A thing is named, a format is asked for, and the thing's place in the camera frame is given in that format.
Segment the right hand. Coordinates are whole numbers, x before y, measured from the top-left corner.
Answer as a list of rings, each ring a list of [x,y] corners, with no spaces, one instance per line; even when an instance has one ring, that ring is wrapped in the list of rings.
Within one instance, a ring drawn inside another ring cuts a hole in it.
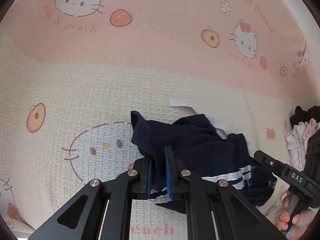
[[[308,208],[299,214],[293,216],[293,207],[291,196],[287,195],[282,202],[282,210],[276,219],[275,226],[280,231],[287,231],[289,222],[292,223],[292,237],[303,235],[308,229],[313,219],[316,217],[319,207],[316,209]]]

